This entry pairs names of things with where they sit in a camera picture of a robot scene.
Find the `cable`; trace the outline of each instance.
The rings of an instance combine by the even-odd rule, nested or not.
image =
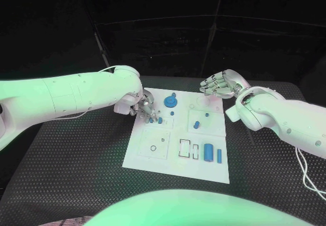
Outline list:
[[[46,120],[46,121],[63,120],[63,119],[76,119],[76,118],[79,118],[80,116],[83,116],[86,113],[88,113],[88,111],[85,111],[82,114],[79,114],[79,115],[75,116],[75,117],[70,117],[70,118],[56,118],[56,119],[50,119],[50,120]]]
[[[303,163],[301,163],[301,160],[300,160],[300,157],[298,157],[298,153],[300,153],[300,156],[303,158],[304,166],[303,166]],[[317,188],[316,188],[316,186],[314,186],[314,184],[313,184],[313,182],[311,182],[311,180],[310,180],[310,178],[307,176],[307,161],[305,161],[305,158],[303,156],[301,150],[297,147],[295,147],[295,155],[297,155],[297,161],[298,161],[298,164],[300,164],[300,167],[301,167],[301,170],[303,170],[303,184],[304,184],[304,186],[305,186],[307,189],[310,189],[311,191],[317,192],[318,196],[326,201],[326,197],[321,195],[321,194],[326,194],[326,192],[317,190]],[[313,188],[307,186],[305,179],[310,182]]]
[[[99,70],[98,72],[104,72],[106,69],[112,68],[112,67],[118,67],[121,65],[115,65],[115,66],[111,66],[111,67],[106,67],[105,69]]]

